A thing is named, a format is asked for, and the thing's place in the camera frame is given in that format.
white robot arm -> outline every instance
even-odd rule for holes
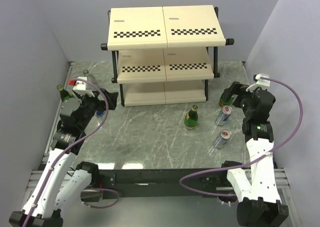
[[[251,183],[249,182],[244,169],[230,169],[227,172],[227,179],[232,184],[239,202],[245,197],[249,200],[263,198],[265,202],[281,203],[276,180],[273,162],[273,154],[269,152],[274,147],[274,142],[268,139],[250,139],[246,143],[250,154],[250,161],[254,161],[262,155],[267,155],[257,163],[251,165]]]

marble surface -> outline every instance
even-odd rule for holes
[[[111,83],[110,61],[72,64],[71,77],[82,76],[82,71],[88,69],[100,88],[120,91],[118,84]],[[73,165],[88,161],[97,163],[100,169],[177,169],[215,168],[226,160],[248,162],[249,153],[241,129],[242,110],[232,108],[226,125],[215,125],[223,90],[233,81],[247,84],[248,79],[240,61],[219,62],[218,70],[221,77],[209,80],[209,100],[197,103],[196,129],[184,127],[184,117],[194,103],[123,107],[119,96],[116,110],[109,111],[105,124],[84,142]],[[93,117],[86,133],[100,121],[101,118]],[[231,140],[222,149],[213,148],[216,136],[224,128],[231,131]]]

shelf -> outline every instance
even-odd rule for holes
[[[164,83],[128,83],[125,85],[125,106],[164,105]]]
[[[206,101],[201,80],[165,82],[164,93],[166,104]]]
[[[111,9],[109,51],[163,49],[167,45],[162,7]]]
[[[201,80],[128,83],[124,96],[124,105],[127,107],[206,101]]]
[[[210,80],[214,73],[205,47],[163,50],[166,81]]]
[[[120,50],[119,84],[165,82],[166,70],[162,49]]]
[[[226,45],[213,5],[163,7],[167,47]]]

green glass bottle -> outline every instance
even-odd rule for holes
[[[95,86],[98,86],[98,82],[96,80],[96,77],[92,73],[89,73],[89,70],[85,69],[83,71],[83,74],[84,74],[84,77],[86,77],[87,81],[90,81]]]
[[[70,94],[68,91],[66,91],[61,84],[59,84],[56,88],[60,92],[62,102],[69,100],[70,98],[74,98],[74,96]]]
[[[184,126],[188,130],[193,130],[198,124],[198,105],[193,105],[192,109],[185,115]]]

black base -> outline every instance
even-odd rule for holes
[[[287,205],[264,202],[258,200],[243,199],[237,206],[236,219],[240,226],[248,227],[279,227],[289,216]]]
[[[22,227],[27,215],[24,211],[14,211],[11,213],[9,223],[12,227]],[[26,227],[62,227],[63,219],[60,217],[60,211],[54,210],[50,218],[41,218],[41,216],[31,216]]]

